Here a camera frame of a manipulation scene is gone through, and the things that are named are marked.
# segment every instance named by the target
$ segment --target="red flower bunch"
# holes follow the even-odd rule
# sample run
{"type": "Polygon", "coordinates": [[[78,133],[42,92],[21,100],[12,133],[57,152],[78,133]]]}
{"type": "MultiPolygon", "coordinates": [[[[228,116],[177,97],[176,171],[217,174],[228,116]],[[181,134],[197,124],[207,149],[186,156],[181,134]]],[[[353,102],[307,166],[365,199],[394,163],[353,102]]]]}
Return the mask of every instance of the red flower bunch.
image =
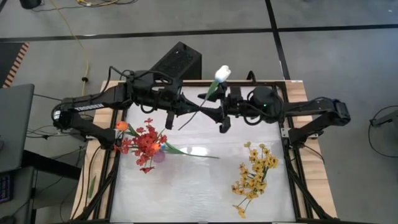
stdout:
{"type": "Polygon", "coordinates": [[[144,166],[140,170],[144,173],[148,173],[155,167],[152,165],[152,157],[159,151],[161,144],[167,141],[167,136],[159,134],[151,122],[153,119],[148,118],[144,121],[147,123],[146,129],[137,128],[133,139],[125,138],[122,141],[121,147],[115,146],[115,150],[120,150],[123,154],[127,154],[130,148],[135,148],[134,154],[138,157],[136,164],[144,166]]]}

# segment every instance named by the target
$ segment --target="white table surface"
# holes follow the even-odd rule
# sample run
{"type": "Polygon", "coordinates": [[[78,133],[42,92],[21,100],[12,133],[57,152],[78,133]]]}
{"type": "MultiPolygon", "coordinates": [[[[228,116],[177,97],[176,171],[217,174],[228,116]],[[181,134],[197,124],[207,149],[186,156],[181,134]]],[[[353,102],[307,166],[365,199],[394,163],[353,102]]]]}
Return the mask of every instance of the white table surface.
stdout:
{"type": "MultiPolygon", "coordinates": [[[[242,87],[246,97],[253,87],[242,87]]],[[[205,87],[184,87],[185,96],[200,104],[197,94],[205,87]]],[[[205,106],[218,107],[219,103],[206,102],[205,106]]],[[[165,125],[165,111],[144,114],[138,106],[127,112],[126,121],[133,127],[144,126],[148,117],[161,131],[165,125]]],[[[165,161],[144,174],[136,165],[134,154],[121,155],[118,179],[114,192],[111,222],[291,222],[294,211],[282,143],[277,123],[248,126],[242,118],[231,117],[231,128],[219,133],[218,126],[209,117],[198,113],[181,131],[177,131],[191,114],[174,119],[173,130],[165,130],[168,142],[192,154],[218,156],[208,159],[167,154],[165,161]],[[249,164],[249,153],[243,144],[251,141],[264,143],[279,159],[279,166],[267,173],[267,187],[255,198],[242,219],[232,205],[244,196],[235,195],[231,185],[239,180],[239,164],[249,164]]]]}

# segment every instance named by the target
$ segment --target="black line on floor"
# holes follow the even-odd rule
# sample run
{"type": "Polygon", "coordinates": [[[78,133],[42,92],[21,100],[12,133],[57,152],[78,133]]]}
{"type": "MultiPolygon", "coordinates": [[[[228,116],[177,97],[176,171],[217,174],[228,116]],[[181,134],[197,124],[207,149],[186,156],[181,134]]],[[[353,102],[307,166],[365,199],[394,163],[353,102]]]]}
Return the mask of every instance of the black line on floor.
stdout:
{"type": "Polygon", "coordinates": [[[290,80],[289,69],[287,68],[284,49],[282,47],[282,42],[280,41],[278,27],[276,26],[276,20],[275,20],[274,11],[272,10],[271,0],[265,0],[265,1],[268,10],[269,21],[271,23],[272,34],[274,35],[276,50],[278,52],[279,62],[282,69],[282,74],[286,80],[290,80]]]}
{"type": "Polygon", "coordinates": [[[287,27],[278,28],[279,32],[311,32],[337,30],[368,30],[368,29],[396,29],[398,24],[358,25],[358,26],[325,26],[325,27],[287,27]]]}
{"type": "MultiPolygon", "coordinates": [[[[80,40],[95,39],[114,39],[131,37],[171,37],[181,35],[213,35],[213,34],[257,34],[272,32],[271,28],[244,28],[244,29],[215,29],[215,30],[187,30],[187,31],[167,31],[167,32],[142,32],[127,34],[98,34],[98,35],[76,35],[80,40]]],[[[74,40],[72,36],[53,36],[53,37],[11,37],[0,38],[0,42],[32,42],[46,40],[74,40]]]]}
{"type": "Polygon", "coordinates": [[[2,0],[2,1],[0,2],[0,12],[1,12],[2,9],[4,8],[4,6],[6,5],[6,3],[7,3],[7,0],[2,0]]]}

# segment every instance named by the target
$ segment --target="gray floor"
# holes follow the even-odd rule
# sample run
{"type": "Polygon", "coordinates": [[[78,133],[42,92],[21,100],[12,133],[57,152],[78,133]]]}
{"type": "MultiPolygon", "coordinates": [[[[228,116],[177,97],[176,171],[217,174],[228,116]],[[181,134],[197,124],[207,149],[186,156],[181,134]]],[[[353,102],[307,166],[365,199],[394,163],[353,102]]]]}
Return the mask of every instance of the gray floor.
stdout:
{"type": "MultiPolygon", "coordinates": [[[[75,5],[56,0],[58,6],[75,5]]],[[[398,1],[272,1],[279,27],[393,24],[398,1]]],[[[51,8],[46,1],[43,8],[51,8]]],[[[128,6],[62,11],[76,34],[115,34],[168,30],[270,27],[264,1],[156,1],[139,0],[128,6]]],[[[0,37],[69,35],[56,11],[32,12],[8,0],[0,13],[0,37]]],[[[281,33],[290,76],[303,80],[309,98],[328,96],[348,104],[352,121],[344,128],[328,128],[320,138],[326,171],[338,216],[344,220],[397,223],[398,159],[389,159],[368,146],[368,120],[378,109],[398,105],[398,30],[354,30],[281,33]]],[[[271,33],[145,37],[84,40],[90,55],[88,93],[98,91],[107,67],[148,69],[178,41],[203,54],[203,78],[211,78],[222,64],[231,66],[231,79],[243,79],[253,70],[258,79],[283,79],[271,33]]],[[[14,85],[33,83],[35,92],[54,97],[78,96],[84,57],[74,41],[31,42],[14,85]]],[[[30,127],[50,124],[56,102],[35,98],[30,127]]],[[[375,129],[373,141],[380,151],[398,154],[396,130],[375,129]]],[[[28,139],[28,150],[57,156],[82,145],[76,139],[28,139]]],[[[74,163],[76,156],[65,158],[74,163]]],[[[39,174],[43,188],[57,180],[39,174]]],[[[60,203],[76,182],[63,180],[37,200],[37,206],[60,203]]],[[[72,198],[63,205],[63,218],[72,198]]],[[[59,205],[40,209],[37,223],[60,222],[59,205]]]]}

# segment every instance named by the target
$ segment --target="wooden frame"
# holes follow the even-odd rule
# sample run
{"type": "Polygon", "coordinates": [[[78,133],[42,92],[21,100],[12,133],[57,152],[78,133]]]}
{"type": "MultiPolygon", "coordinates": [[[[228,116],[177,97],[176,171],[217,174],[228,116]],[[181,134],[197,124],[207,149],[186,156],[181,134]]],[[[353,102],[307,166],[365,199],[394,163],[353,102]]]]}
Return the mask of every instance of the wooden frame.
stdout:
{"type": "MultiPolygon", "coordinates": [[[[187,80],[184,81],[184,83],[188,85],[192,85],[194,83],[206,83],[208,82],[210,84],[211,80],[187,80]]],[[[304,89],[304,84],[302,81],[295,81],[295,80],[289,80],[289,81],[280,81],[280,80],[259,80],[257,81],[258,83],[264,83],[264,82],[275,82],[275,83],[280,83],[284,82],[285,87],[286,87],[286,92],[287,92],[287,97],[289,102],[296,102],[296,101],[307,101],[307,95],[305,93],[304,89]]],[[[119,83],[119,81],[110,81],[108,88],[115,86],[119,83]]],[[[252,81],[249,80],[233,80],[229,81],[229,83],[247,83],[250,84],[252,81]]],[[[96,110],[95,117],[94,117],[94,123],[102,128],[108,128],[109,125],[111,124],[111,118],[112,118],[112,113],[113,111],[109,108],[105,109],[100,109],[96,110]]],[[[121,111],[118,111],[118,116],[117,120],[121,120],[121,111]]],[[[293,124],[295,127],[302,127],[303,125],[307,124],[312,120],[311,116],[300,116],[300,117],[294,117],[293,118],[293,124]]],[[[87,191],[87,184],[89,183],[88,180],[88,167],[90,165],[91,160],[93,160],[92,168],[91,168],[91,178],[94,176],[97,176],[96,181],[94,183],[94,191],[93,195],[95,195],[98,185],[100,182],[100,175],[102,172],[103,168],[103,162],[104,162],[104,157],[105,157],[105,151],[99,150],[95,157],[93,158],[93,154],[96,151],[96,149],[99,146],[99,142],[97,140],[92,140],[88,143],[87,150],[86,150],[86,160],[85,160],[85,169],[82,169],[82,172],[84,172],[84,185],[82,185],[82,177],[80,177],[80,181],[78,184],[77,192],[76,192],[76,197],[75,197],[75,202],[73,204],[73,213],[76,211],[75,217],[77,217],[84,208],[84,204],[86,203],[86,191],[87,191]]],[[[314,150],[320,153],[320,147],[318,144],[317,140],[311,140],[309,139],[306,142],[306,145],[310,146],[314,150]]],[[[112,168],[112,164],[114,162],[114,152],[111,153],[110,158],[109,158],[109,164],[108,164],[108,170],[107,173],[112,168]]],[[[336,210],[335,206],[333,203],[333,198],[331,196],[330,192],[330,187],[328,183],[328,178],[326,175],[326,170],[325,166],[323,165],[322,160],[319,158],[318,155],[315,153],[308,151],[306,149],[302,149],[300,151],[300,158],[302,160],[302,168],[303,168],[303,173],[305,176],[305,181],[307,183],[307,188],[311,192],[311,194],[314,196],[315,200],[323,207],[323,209],[331,216],[335,217],[336,216],[336,210]]],[[[300,210],[300,216],[302,218],[307,218],[307,213],[305,209],[305,203],[304,203],[304,198],[301,194],[301,191],[299,191],[298,188],[296,188],[296,193],[297,193],[297,200],[298,200],[298,207],[300,210]]],[[[106,218],[106,211],[107,211],[107,206],[108,206],[108,198],[109,198],[109,188],[106,190],[106,192],[103,195],[103,199],[101,201],[101,205],[99,208],[99,215],[98,218],[106,218]]]]}

